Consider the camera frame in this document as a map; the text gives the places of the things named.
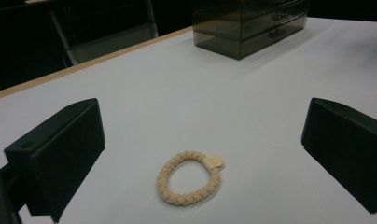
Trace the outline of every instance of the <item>white table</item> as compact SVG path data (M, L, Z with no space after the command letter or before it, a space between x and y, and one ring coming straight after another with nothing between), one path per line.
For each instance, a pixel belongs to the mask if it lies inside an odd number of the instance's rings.
M377 223L300 144L312 97L377 119L377 22L310 18L305 30L241 61L196 48L188 32L2 97L0 167L10 143L92 97L106 149L60 223ZM226 165L214 196L174 207L156 179L185 150ZM170 184L183 193L207 178L187 162ZM21 218L51 223L26 208Z

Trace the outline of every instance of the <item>beige braided ring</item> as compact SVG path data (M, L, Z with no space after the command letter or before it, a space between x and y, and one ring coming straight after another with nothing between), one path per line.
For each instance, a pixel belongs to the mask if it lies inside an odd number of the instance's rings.
M208 170L210 174L210 180L208 184L201 189L186 194L175 194L168 189L168 177L176 166L186 160L195 160L201 162ZM171 158L162 167L157 183L159 187L159 193L167 203L174 205L189 205L197 203L211 195L216 190L220 182L220 174L218 173L218 168L222 165L223 160L221 160L218 156L206 157L201 152L197 151L185 151L179 153L175 157Z

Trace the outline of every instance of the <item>bracelet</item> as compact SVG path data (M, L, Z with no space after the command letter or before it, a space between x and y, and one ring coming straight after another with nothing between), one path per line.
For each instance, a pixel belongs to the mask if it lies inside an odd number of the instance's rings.
M201 162L210 174L209 182L201 189L186 194L175 194L168 189L168 177L173 169L186 160L195 160ZM173 205L189 205L197 203L209 195L217 188L220 182L219 169L223 165L223 160L218 156L206 157L201 152L186 151L177 154L171 158L161 169L158 178L159 193L164 201Z

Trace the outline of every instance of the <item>wooden table edge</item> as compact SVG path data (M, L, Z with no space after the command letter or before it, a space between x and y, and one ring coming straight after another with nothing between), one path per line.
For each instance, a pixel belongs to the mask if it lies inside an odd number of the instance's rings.
M67 75L72 74L72 73L74 73L76 71L79 71L79 70L85 69L87 67L96 65L97 63L105 62L107 60L116 58L116 57L118 57L120 55L129 53L129 52L137 50L137 49L144 48L146 46L149 46L149 45L161 42L163 40L172 38L172 37L177 36L177 35L182 35L182 34L184 34L186 32L190 32L190 31L192 31L192 27L188 27L188 28L185 28L185 29L182 29L182 30L178 30L178 31L175 31L175 32L170 33L168 35L162 35L160 37L157 37L157 38L154 38L154 39L150 39L150 40L148 40L146 42L143 42L143 43L140 43L140 44L128 47L126 49L121 49L121 50L118 50L116 52L113 52L113 53L110 53L110 54L106 54L106 55L101 56L99 58L87 61L85 63L80 63L78 65L65 68L65 69L63 69L61 71L58 71L58 72L55 72L55 73L52 73L52 74L49 74L49 75L45 75L43 77L39 77L39 78L30 80L30 81L21 83L21 84L19 84L17 86L13 86L13 87L1 90L0 91L0 98L8 96L8 95L13 94L13 93L16 93L18 91L24 91L24 90L30 89L30 88L32 88L34 86L43 84L45 82L52 81L53 79L56 79L56 78L59 78L59 77L67 76Z

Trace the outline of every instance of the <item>white tabletop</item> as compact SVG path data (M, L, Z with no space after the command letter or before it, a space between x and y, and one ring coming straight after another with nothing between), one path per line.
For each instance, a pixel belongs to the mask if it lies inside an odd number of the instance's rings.
M60 223L377 223L300 144L311 98L377 119L377 22L308 19L306 28L235 61L196 48L192 32L0 98L3 149L57 111L97 98L106 149ZM157 175L176 153L219 155L210 199L165 203ZM207 182L187 162L170 181ZM51 223L30 217L23 223Z

